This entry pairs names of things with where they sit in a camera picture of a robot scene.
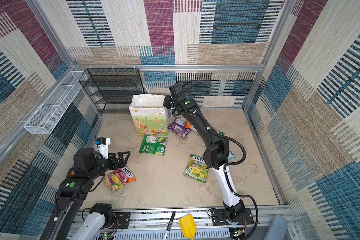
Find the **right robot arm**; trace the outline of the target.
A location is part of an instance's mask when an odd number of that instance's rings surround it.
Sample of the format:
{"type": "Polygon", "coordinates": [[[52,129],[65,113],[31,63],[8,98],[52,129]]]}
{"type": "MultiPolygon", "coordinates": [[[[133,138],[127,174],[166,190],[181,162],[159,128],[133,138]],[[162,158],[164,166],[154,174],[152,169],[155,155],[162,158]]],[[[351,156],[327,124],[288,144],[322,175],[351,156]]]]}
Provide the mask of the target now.
{"type": "Polygon", "coordinates": [[[243,219],[246,207],[243,198],[253,197],[240,195],[234,185],[230,166],[236,166],[246,159],[244,146],[233,138],[218,134],[212,125],[207,121],[195,100],[187,98],[184,93],[193,87],[194,83],[175,83],[170,86],[170,95],[165,97],[163,106],[172,111],[173,116],[183,117],[189,121],[202,138],[206,150],[203,159],[208,168],[212,169],[217,176],[219,186],[223,195],[223,205],[227,221],[235,224],[243,219]],[[236,162],[228,160],[230,143],[236,144],[242,151],[242,158],[236,162]]]}

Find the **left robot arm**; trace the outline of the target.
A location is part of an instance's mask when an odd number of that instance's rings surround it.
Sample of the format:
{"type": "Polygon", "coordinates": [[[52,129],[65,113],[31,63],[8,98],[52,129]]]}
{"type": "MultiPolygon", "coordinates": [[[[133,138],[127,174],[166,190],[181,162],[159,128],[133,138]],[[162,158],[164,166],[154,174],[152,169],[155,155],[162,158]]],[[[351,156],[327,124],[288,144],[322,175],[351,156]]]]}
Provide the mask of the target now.
{"type": "MultiPolygon", "coordinates": [[[[95,179],[104,177],[107,171],[125,167],[130,155],[130,152],[119,152],[104,158],[93,148],[78,150],[74,155],[74,166],[56,192],[54,208],[41,239],[65,240],[88,193],[95,189],[95,179]]],[[[114,234],[129,227],[130,216],[129,212],[115,213],[110,204],[95,204],[72,238],[92,240],[101,229],[114,234]]]]}

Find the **white paper bag with illustration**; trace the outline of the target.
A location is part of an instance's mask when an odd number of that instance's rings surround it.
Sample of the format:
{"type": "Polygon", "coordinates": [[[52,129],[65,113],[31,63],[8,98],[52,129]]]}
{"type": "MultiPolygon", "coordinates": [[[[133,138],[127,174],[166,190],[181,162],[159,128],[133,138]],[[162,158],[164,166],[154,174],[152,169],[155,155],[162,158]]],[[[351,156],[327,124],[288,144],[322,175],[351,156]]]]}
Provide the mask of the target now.
{"type": "Polygon", "coordinates": [[[163,106],[164,100],[165,96],[150,94],[146,87],[132,97],[129,110],[138,135],[168,135],[168,109],[163,106]]]}

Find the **teal snack packet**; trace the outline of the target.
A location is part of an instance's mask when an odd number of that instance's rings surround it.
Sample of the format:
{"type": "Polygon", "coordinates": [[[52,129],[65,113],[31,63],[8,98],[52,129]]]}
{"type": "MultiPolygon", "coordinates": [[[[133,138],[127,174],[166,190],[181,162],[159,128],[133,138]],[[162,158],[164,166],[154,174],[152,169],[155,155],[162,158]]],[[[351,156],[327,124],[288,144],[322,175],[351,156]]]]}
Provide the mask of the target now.
{"type": "Polygon", "coordinates": [[[236,156],[231,151],[229,151],[228,160],[230,161],[235,158],[236,158],[236,156]]]}

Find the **purple snack packet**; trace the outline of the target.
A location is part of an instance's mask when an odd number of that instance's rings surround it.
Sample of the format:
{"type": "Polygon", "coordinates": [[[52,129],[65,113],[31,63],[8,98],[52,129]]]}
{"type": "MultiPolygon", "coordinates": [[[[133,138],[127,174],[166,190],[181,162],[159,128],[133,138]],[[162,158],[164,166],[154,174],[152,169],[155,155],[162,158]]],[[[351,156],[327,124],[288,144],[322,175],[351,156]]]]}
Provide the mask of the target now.
{"type": "Polygon", "coordinates": [[[186,128],[186,123],[180,119],[176,119],[172,124],[170,124],[168,129],[183,139],[185,139],[191,132],[191,129],[186,128]]]}

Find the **black marker pen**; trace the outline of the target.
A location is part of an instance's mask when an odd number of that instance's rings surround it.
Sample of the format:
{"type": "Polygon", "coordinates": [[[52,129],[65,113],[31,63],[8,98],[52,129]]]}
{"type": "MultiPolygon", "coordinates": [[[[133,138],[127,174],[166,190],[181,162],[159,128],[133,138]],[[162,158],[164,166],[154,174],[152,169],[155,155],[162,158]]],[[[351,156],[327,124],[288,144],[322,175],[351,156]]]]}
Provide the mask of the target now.
{"type": "Polygon", "coordinates": [[[172,215],[171,215],[171,217],[170,217],[169,223],[168,223],[168,225],[167,225],[166,231],[165,231],[164,236],[163,236],[163,240],[167,240],[167,239],[168,239],[168,236],[169,236],[169,233],[170,233],[170,230],[171,230],[173,221],[174,221],[174,219],[175,219],[175,215],[176,215],[176,212],[172,212],[172,215]]]}

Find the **pink orange Fox's candy bag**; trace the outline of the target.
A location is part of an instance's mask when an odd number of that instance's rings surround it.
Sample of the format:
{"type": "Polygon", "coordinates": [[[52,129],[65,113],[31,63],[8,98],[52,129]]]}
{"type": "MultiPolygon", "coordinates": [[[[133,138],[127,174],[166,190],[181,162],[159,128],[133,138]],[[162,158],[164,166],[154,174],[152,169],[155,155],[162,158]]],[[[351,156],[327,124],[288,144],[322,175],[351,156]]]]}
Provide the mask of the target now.
{"type": "Polygon", "coordinates": [[[111,191],[118,191],[124,185],[135,181],[135,175],[127,166],[119,168],[103,178],[103,182],[111,191]]]}

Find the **yellow plastic scoop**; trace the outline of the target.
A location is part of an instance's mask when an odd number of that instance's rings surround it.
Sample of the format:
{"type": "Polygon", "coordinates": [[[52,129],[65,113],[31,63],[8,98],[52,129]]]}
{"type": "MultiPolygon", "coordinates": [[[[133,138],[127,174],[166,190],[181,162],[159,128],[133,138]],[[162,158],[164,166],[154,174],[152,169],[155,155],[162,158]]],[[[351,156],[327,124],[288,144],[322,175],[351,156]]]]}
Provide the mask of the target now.
{"type": "Polygon", "coordinates": [[[182,218],[180,218],[179,225],[181,227],[182,233],[185,238],[188,238],[190,240],[195,239],[197,228],[194,218],[191,214],[185,215],[182,218]]]}

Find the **green snack packet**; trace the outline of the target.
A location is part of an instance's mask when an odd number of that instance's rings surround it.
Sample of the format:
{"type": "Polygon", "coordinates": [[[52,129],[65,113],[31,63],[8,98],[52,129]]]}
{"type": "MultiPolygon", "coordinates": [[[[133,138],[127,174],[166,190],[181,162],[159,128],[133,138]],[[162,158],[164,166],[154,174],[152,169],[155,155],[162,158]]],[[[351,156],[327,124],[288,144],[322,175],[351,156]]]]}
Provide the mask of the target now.
{"type": "Polygon", "coordinates": [[[139,153],[148,153],[164,156],[166,153],[167,137],[145,135],[139,153]]]}

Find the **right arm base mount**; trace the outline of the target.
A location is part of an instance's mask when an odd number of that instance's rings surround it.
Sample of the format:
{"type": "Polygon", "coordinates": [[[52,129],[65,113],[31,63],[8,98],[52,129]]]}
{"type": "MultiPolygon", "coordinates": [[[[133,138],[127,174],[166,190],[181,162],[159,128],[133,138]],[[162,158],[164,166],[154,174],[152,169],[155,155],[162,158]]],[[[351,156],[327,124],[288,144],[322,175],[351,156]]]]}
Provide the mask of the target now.
{"type": "Polygon", "coordinates": [[[228,209],[210,208],[207,214],[212,218],[214,226],[223,225],[253,225],[254,215],[250,208],[239,210],[239,213],[229,212],[228,209]]]}

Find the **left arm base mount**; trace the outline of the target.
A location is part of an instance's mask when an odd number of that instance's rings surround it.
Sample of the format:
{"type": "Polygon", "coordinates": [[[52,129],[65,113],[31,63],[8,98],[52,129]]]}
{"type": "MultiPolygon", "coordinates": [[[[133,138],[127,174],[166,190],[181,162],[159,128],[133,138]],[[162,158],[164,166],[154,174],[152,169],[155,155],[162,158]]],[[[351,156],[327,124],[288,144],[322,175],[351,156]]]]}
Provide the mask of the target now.
{"type": "Polygon", "coordinates": [[[131,219],[131,212],[114,212],[112,230],[128,229],[131,219]]]}

